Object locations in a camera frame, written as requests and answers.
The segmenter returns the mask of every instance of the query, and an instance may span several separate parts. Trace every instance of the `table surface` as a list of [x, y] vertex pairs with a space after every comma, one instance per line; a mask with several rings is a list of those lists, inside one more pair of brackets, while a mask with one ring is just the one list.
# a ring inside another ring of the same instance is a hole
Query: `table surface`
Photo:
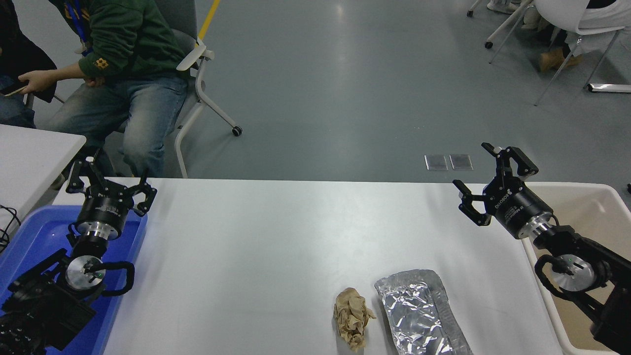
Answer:
[[[333, 322], [346, 287], [378, 317], [364, 355], [395, 355], [373, 284], [415, 268], [438, 273], [475, 354], [562, 354], [522, 244], [495, 221], [474, 225], [451, 184], [150, 183], [136, 283], [107, 355], [353, 354]], [[62, 192], [54, 203], [82, 202]]]
[[[24, 219], [84, 143], [84, 136], [0, 124], [0, 205]], [[0, 211], [0, 228], [9, 220]]]

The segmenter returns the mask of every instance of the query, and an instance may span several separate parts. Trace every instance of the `lanyard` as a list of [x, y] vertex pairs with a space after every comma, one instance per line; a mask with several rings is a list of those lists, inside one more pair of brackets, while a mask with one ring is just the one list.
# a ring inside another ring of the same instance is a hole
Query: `lanyard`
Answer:
[[67, 1], [64, 1], [66, 7], [68, 9], [68, 13], [70, 17], [73, 19], [74, 27], [77, 29], [77, 33], [79, 34], [79, 38], [81, 39], [81, 45], [83, 46], [83, 52], [81, 53], [84, 57], [92, 52], [92, 48], [88, 48], [88, 38], [85, 35], [85, 30], [83, 28], [83, 21], [81, 21], [81, 4], [79, 0], [74, 0], [75, 7], [73, 8]]

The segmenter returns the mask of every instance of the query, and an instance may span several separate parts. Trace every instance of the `yellow floor line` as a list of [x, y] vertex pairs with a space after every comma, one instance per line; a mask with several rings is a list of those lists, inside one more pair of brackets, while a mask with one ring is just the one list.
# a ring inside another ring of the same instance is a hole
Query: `yellow floor line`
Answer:
[[199, 31], [198, 37], [202, 40], [206, 36], [206, 31], [208, 31], [208, 27], [210, 26], [210, 21], [213, 20], [215, 11], [217, 11], [217, 6], [219, 6], [219, 2], [221, 2], [221, 0], [213, 1], [213, 5], [210, 7], [210, 11], [208, 12], [208, 15], [206, 15], [206, 19], [204, 20], [204, 24], [201, 25], [201, 31]]

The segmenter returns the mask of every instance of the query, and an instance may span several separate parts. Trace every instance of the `brown boot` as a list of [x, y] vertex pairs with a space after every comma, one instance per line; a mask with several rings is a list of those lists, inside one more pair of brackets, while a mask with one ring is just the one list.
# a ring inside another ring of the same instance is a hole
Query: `brown boot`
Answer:
[[[566, 68], [569, 68], [571, 66], [575, 66], [578, 65], [580, 62], [583, 61], [583, 55], [578, 55], [578, 56], [571, 56], [570, 60], [567, 61], [567, 64], [565, 65]], [[553, 66], [552, 68], [558, 69], [561, 68], [561, 64], [563, 64], [563, 62], [559, 63], [558, 65]]]
[[[545, 73], [551, 68], [558, 69], [563, 64], [565, 58], [563, 57], [563, 50], [561, 48], [555, 49], [554, 51], [541, 53], [539, 55], [539, 71]], [[583, 60], [583, 56], [572, 56], [570, 60], [567, 61], [565, 67], [575, 66], [579, 64]]]

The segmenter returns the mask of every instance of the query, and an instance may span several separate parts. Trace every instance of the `blue plastic tray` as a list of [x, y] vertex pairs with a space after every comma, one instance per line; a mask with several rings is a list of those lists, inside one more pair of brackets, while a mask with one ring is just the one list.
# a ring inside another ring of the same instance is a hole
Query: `blue plastic tray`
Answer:
[[[68, 224], [76, 221], [80, 210], [79, 206], [45, 206], [27, 217], [9, 246], [0, 255], [0, 304], [11, 295], [7, 287], [22, 273], [61, 248], [70, 253], [71, 247], [66, 239]], [[146, 222], [146, 217], [141, 219], [130, 212], [122, 235], [109, 243], [103, 261], [134, 262], [143, 242]], [[122, 288], [125, 284], [124, 272], [108, 271], [105, 274], [105, 283], [107, 289]], [[47, 354], [103, 354], [120, 303], [120, 296], [98, 298], [91, 305], [97, 314], [88, 325], [65, 350], [58, 351], [50, 347], [47, 348]]]

